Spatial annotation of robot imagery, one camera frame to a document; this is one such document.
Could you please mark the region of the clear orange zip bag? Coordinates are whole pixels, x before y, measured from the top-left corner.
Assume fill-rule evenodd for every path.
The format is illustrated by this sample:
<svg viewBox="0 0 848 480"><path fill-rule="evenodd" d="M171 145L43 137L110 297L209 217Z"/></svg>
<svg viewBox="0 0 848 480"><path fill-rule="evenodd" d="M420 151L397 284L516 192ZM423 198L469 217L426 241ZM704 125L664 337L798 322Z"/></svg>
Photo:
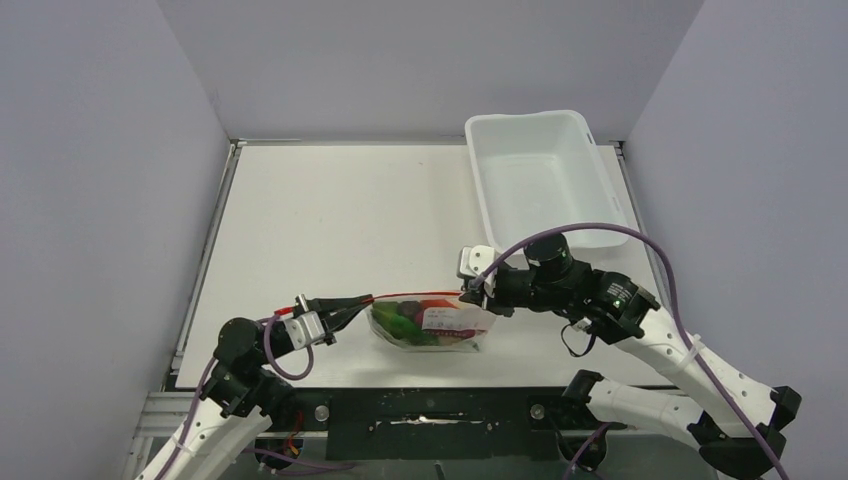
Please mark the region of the clear orange zip bag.
<svg viewBox="0 0 848 480"><path fill-rule="evenodd" d="M379 295L365 309L371 331L406 352L475 353L496 316L459 300L458 292Z"/></svg>

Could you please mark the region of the purple sweet potato toy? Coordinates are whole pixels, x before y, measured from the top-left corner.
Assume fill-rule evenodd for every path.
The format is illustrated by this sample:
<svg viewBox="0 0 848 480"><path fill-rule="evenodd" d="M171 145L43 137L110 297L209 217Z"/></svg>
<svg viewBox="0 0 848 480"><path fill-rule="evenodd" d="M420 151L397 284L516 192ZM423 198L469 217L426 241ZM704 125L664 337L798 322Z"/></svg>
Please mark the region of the purple sweet potato toy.
<svg viewBox="0 0 848 480"><path fill-rule="evenodd" d="M411 321L415 321L423 312L424 307L418 301L403 301L397 305L396 312Z"/></svg>

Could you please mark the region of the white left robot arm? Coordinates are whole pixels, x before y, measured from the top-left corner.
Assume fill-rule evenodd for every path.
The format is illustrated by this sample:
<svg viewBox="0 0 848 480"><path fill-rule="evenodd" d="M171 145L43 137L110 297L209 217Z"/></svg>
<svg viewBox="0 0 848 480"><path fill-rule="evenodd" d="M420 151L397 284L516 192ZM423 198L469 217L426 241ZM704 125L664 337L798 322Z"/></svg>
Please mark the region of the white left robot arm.
<svg viewBox="0 0 848 480"><path fill-rule="evenodd" d="M334 344L373 301L371 295L300 295L266 319L227 321L184 419L139 478L216 479L259 434L295 425L300 405L293 383L306 375L283 373L278 359L304 351L312 367L314 347Z"/></svg>

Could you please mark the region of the orange carrot toy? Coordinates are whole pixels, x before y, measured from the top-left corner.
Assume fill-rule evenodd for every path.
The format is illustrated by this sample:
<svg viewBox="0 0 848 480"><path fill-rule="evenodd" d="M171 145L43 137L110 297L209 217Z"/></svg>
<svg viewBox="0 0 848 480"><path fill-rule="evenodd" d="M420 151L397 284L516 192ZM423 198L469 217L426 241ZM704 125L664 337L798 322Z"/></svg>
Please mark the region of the orange carrot toy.
<svg viewBox="0 0 848 480"><path fill-rule="evenodd" d="M430 309L456 309L456 306L446 299L421 300L420 305L423 311Z"/></svg>

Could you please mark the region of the green leafy vegetable toy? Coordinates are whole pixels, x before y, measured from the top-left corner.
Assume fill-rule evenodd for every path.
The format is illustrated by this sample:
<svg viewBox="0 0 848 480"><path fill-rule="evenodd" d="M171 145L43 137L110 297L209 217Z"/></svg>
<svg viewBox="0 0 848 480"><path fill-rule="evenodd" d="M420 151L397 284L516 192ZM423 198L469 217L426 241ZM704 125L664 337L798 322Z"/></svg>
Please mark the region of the green leafy vegetable toy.
<svg viewBox="0 0 848 480"><path fill-rule="evenodd" d="M425 333L414 321L397 314L398 302L375 302L370 313L376 324L392 339L412 346L437 346L435 335Z"/></svg>

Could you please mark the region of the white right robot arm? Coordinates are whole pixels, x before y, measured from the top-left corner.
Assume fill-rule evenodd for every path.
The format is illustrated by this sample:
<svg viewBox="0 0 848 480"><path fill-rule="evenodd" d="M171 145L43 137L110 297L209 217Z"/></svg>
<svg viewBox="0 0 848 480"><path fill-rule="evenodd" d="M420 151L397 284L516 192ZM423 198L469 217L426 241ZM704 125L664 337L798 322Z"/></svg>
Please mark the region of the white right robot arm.
<svg viewBox="0 0 848 480"><path fill-rule="evenodd" d="M783 431L799 410L798 392L742 373L689 333L675 310L647 289L574 258L562 229L534 235L518 248L525 268L510 266L507 253L489 246L462 248L461 300L506 317L518 309L559 316L676 388L675 394L663 394L581 370L563 394L568 422L622 424L666 436L734 479L781 471Z"/></svg>

